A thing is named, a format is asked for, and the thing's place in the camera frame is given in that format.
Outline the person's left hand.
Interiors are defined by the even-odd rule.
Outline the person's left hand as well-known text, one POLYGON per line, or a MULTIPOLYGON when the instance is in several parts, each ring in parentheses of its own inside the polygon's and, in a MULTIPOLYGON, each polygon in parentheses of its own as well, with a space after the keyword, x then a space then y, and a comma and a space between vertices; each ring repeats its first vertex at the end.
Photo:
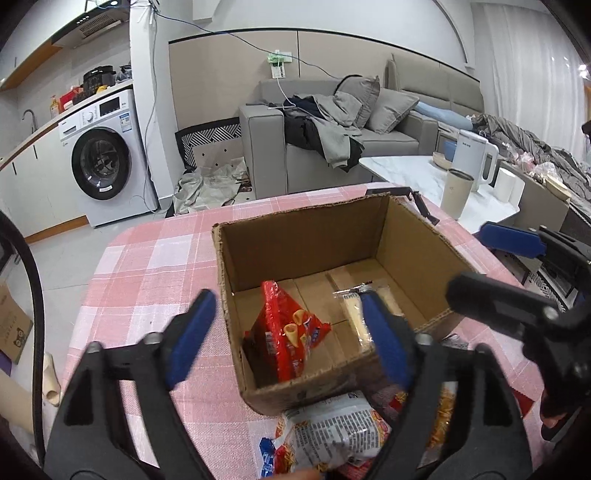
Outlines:
POLYGON ((271 480, 322 480, 322 475, 315 469, 304 469, 293 473, 273 475, 271 480))

